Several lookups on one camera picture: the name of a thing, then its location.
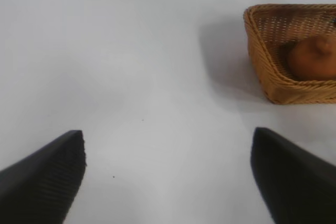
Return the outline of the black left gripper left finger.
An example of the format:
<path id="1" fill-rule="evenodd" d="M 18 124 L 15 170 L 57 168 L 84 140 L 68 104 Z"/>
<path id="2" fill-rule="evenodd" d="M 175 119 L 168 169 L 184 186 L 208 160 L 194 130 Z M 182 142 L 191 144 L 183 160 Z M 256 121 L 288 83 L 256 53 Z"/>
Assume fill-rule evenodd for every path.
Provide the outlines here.
<path id="1" fill-rule="evenodd" d="M 1 223 L 63 223 L 86 171 L 81 130 L 71 130 L 1 171 Z"/>

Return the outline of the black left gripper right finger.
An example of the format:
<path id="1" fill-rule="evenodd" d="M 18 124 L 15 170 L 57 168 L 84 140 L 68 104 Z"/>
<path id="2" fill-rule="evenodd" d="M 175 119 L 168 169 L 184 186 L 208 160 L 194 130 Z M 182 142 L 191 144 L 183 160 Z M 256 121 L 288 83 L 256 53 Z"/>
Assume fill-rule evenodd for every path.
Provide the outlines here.
<path id="1" fill-rule="evenodd" d="M 275 223 L 335 223 L 335 166 L 265 127 L 255 128 L 250 165 Z"/>

